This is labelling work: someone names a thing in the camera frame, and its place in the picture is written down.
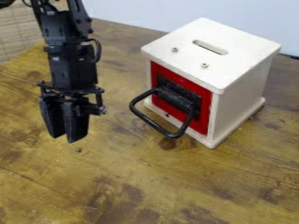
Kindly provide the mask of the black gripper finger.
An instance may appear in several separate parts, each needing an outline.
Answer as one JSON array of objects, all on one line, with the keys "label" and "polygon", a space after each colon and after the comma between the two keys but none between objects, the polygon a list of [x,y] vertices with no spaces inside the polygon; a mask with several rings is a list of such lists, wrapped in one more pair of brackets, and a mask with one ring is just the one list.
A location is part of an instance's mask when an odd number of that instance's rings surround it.
[{"label": "black gripper finger", "polygon": [[70,143],[75,143],[88,134],[90,114],[72,101],[63,103],[62,111],[67,139]]},{"label": "black gripper finger", "polygon": [[50,135],[58,138],[66,134],[62,105],[55,97],[40,97],[39,105],[42,111],[42,118],[46,123]]}]

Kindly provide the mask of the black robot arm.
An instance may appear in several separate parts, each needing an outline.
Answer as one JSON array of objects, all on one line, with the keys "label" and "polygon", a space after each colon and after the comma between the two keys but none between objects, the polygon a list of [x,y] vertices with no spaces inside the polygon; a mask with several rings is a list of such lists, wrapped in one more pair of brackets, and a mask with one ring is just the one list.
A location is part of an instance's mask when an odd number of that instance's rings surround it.
[{"label": "black robot arm", "polygon": [[66,136],[74,143],[88,134],[90,117],[107,113],[98,86],[102,44],[90,37],[92,18],[82,0],[67,0],[67,10],[58,10],[51,0],[22,1],[32,8],[48,53],[51,82],[39,83],[42,118],[51,136]]}]

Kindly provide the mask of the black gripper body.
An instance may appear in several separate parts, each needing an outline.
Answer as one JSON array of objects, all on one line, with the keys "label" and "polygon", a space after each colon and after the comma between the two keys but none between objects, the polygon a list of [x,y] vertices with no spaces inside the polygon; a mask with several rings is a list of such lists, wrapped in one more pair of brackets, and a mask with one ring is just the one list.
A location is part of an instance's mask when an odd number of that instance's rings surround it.
[{"label": "black gripper body", "polygon": [[42,95],[56,97],[60,104],[72,102],[75,104],[72,112],[76,116],[95,115],[100,116],[107,113],[103,104],[102,95],[104,89],[98,86],[84,87],[83,89],[58,89],[50,82],[40,81],[38,86],[42,88]]}]

